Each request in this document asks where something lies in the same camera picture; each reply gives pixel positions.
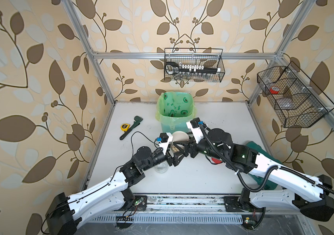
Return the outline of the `red jar lid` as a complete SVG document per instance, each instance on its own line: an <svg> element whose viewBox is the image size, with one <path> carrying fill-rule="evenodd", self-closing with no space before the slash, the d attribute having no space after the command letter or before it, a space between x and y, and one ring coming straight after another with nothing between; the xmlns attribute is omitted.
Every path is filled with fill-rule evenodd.
<svg viewBox="0 0 334 235"><path fill-rule="evenodd" d="M212 158L212 161L213 161L213 163L215 163L215 164L221 164L221 163L222 163L222 161L220 161L220 160L218 160L218 159L215 159L215 158Z"/></svg>

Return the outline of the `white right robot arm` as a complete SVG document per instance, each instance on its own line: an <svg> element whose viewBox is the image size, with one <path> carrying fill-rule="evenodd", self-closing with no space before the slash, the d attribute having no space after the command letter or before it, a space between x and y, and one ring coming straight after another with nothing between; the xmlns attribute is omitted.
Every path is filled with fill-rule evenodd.
<svg viewBox="0 0 334 235"><path fill-rule="evenodd" d="M249 203L256 208L280 206L298 210L316 221L334 215L334 190L326 175L308 176L275 162L244 145L235 144L222 129L197 128L188 141L174 141L177 156L203 154L225 163L243 185Z"/></svg>

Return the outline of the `beige lid jar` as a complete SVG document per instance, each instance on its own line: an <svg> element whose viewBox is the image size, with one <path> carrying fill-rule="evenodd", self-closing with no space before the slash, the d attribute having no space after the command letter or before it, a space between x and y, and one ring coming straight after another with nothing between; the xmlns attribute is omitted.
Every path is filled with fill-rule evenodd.
<svg viewBox="0 0 334 235"><path fill-rule="evenodd" d="M169 165L167 163L160 163L154 167L155 171L158 173L166 173L169 169Z"/></svg>
<svg viewBox="0 0 334 235"><path fill-rule="evenodd" d="M175 131L173 134L173 139L172 139L172 146L171 149L173 153L179 152L181 149L184 150L184 145L183 144L177 144L178 147L176 147L174 144L175 143L182 143L182 142L187 142L189 141L190 137L186 132L183 131Z"/></svg>

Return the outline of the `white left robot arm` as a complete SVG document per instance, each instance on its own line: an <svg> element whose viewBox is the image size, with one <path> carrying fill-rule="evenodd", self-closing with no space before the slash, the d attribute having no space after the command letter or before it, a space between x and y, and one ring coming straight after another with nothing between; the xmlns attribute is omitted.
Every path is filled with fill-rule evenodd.
<svg viewBox="0 0 334 235"><path fill-rule="evenodd" d="M161 147L155 151L147 146L139 148L130 161L116 168L108 179L69 196L65 193L55 196L41 232L45 235L73 235L102 213L130 208L135 200L130 187L144 179L144 171L164 162L177 166L187 156L187 151L182 148L174 154Z"/></svg>

